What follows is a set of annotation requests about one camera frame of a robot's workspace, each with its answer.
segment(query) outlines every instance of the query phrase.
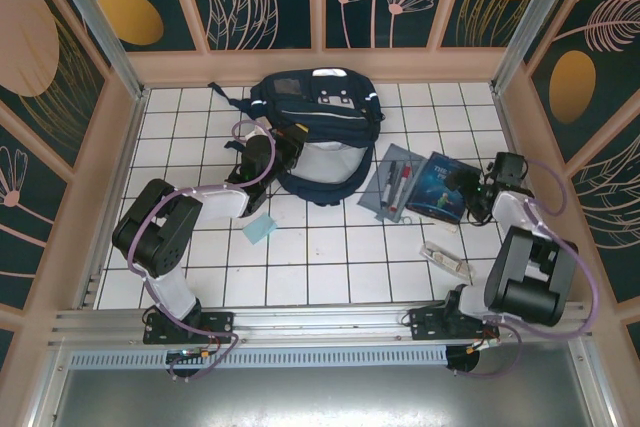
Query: backpack strap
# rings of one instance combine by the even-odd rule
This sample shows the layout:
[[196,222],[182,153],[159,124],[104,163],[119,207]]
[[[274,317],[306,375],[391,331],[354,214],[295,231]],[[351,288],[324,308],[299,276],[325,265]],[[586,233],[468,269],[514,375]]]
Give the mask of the backpack strap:
[[230,105],[236,107],[243,114],[247,114],[253,120],[267,115],[267,104],[262,100],[230,99],[227,94],[224,93],[222,87],[215,82],[211,82],[208,87],[212,88],[218,95],[227,99]]

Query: red marker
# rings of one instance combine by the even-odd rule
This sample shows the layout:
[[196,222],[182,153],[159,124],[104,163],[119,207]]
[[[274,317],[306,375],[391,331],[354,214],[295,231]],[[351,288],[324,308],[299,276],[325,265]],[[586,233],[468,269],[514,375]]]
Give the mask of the red marker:
[[389,207],[389,212],[397,212],[398,204],[400,203],[400,197],[402,197],[402,191],[404,190],[404,186],[407,184],[409,175],[411,175],[411,165],[407,165],[402,171],[400,184],[398,185],[398,190],[396,190],[396,195],[393,198],[393,203],[391,204],[391,207]]

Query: book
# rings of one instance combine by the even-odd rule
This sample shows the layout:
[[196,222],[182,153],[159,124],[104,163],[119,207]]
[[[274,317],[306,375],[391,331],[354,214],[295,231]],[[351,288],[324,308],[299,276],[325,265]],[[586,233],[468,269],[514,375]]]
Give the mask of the book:
[[449,174],[460,170],[481,174],[477,167],[433,152],[417,174],[405,208],[450,224],[460,223],[465,210],[464,199],[460,192],[449,190],[444,183]]

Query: white tile floor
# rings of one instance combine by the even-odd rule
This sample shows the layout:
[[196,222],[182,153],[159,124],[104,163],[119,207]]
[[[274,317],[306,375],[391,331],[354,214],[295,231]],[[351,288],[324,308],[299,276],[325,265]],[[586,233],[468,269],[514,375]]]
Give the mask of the white tile floor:
[[[386,116],[376,158],[395,143],[425,157],[436,150],[486,167],[506,150],[487,84],[379,84],[376,90]],[[248,95],[248,88],[225,91]],[[120,214],[153,178],[177,187],[222,182],[236,162],[224,144],[240,118],[211,89],[154,90]],[[419,256],[425,240],[469,260],[478,277],[491,269],[501,244],[495,223],[463,223],[456,233],[419,220],[382,225],[357,205],[359,196],[318,207],[279,190],[252,218],[198,222],[183,261],[188,284],[204,307],[443,299],[459,282]],[[278,229],[252,245],[241,229],[263,212]],[[110,252],[105,264],[96,308],[150,305],[119,252]]]

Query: backpack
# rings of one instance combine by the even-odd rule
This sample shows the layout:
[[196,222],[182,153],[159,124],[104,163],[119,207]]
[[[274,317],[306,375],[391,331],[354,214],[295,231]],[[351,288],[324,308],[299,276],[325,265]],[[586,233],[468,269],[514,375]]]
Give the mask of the backpack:
[[279,72],[252,87],[250,99],[229,103],[254,120],[266,117],[275,128],[298,123],[309,129],[296,167],[278,176],[287,192],[338,205],[366,179],[384,120],[367,77],[341,68]]

